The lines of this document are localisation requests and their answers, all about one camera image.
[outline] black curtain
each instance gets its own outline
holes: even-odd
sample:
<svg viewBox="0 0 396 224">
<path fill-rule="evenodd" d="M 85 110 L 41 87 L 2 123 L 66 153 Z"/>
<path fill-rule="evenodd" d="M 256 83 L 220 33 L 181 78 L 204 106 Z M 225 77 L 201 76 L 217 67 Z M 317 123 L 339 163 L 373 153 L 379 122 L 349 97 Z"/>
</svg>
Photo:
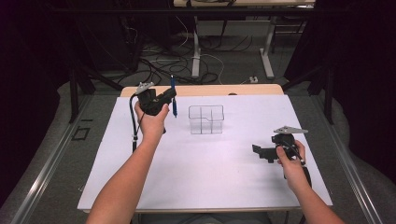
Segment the black curtain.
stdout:
<svg viewBox="0 0 396 224">
<path fill-rule="evenodd" d="M 396 3 L 318 0 L 316 7 L 348 8 L 350 13 L 311 18 L 285 78 L 293 81 L 317 65 L 332 65 L 333 96 L 349 122 L 349 148 L 396 183 L 392 130 L 396 123 Z M 318 81 L 322 75 L 316 73 L 308 80 Z"/>
<path fill-rule="evenodd" d="M 57 42 L 35 1 L 0 3 L 0 204 L 25 172 L 68 80 Z"/>
</svg>

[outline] power strip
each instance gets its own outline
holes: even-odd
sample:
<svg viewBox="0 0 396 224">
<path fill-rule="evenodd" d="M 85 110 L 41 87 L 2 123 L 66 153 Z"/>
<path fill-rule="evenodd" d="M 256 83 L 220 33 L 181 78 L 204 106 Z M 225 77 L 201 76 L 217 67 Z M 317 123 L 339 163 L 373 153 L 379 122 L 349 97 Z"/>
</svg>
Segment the power strip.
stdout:
<svg viewBox="0 0 396 224">
<path fill-rule="evenodd" d="M 259 83 L 259 79 L 257 77 L 249 77 L 248 79 L 250 80 L 251 84 Z"/>
</svg>

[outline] metal bracket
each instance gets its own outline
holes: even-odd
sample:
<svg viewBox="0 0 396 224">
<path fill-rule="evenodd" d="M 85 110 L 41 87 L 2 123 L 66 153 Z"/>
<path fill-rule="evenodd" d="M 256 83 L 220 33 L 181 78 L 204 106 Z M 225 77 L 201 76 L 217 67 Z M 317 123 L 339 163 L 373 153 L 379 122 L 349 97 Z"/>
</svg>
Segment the metal bracket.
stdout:
<svg viewBox="0 0 396 224">
<path fill-rule="evenodd" d="M 141 83 L 141 82 L 140 82 L 140 84 L 139 84 L 139 86 L 137 87 L 137 89 L 136 89 L 136 91 L 134 92 L 134 94 L 137 95 L 137 94 L 139 94 L 139 93 L 141 93 L 141 92 L 147 90 L 148 88 L 150 88 L 150 87 L 152 87 L 152 86 L 154 86 L 154 83 L 153 83 L 153 82 L 150 82 L 150 83 Z"/>
<path fill-rule="evenodd" d="M 292 128 L 285 125 L 282 128 L 274 130 L 274 133 L 308 133 L 308 130 Z"/>
</svg>

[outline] forearm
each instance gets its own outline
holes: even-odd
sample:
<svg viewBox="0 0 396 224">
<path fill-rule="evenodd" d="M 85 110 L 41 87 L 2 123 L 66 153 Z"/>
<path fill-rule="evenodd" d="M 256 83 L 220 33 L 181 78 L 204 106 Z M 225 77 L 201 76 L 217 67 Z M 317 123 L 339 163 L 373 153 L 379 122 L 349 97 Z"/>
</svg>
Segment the forearm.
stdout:
<svg viewBox="0 0 396 224">
<path fill-rule="evenodd" d="M 344 223 L 309 186 L 297 189 L 294 193 L 303 208 L 307 223 Z"/>
<path fill-rule="evenodd" d="M 143 139 L 101 190 L 87 223 L 130 223 L 160 138 Z"/>
</svg>

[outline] white paper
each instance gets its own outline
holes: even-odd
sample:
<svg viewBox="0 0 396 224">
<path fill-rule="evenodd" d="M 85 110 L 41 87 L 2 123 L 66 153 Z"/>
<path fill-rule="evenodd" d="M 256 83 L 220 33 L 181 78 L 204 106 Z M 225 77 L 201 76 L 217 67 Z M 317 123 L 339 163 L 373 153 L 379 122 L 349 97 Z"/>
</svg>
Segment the white paper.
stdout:
<svg viewBox="0 0 396 224">
<path fill-rule="evenodd" d="M 189 106 L 223 105 L 222 133 L 191 134 Z M 166 134 L 157 147 L 137 206 L 156 209 L 281 209 L 298 207 L 280 165 L 254 153 L 252 145 L 274 147 L 271 136 L 284 125 L 301 128 L 286 95 L 177 97 Z M 107 180 L 132 153 L 133 124 L 129 98 L 118 98 L 98 149 L 78 209 L 89 210 Z M 314 191 L 327 205 L 329 193 L 303 134 Z"/>
</svg>

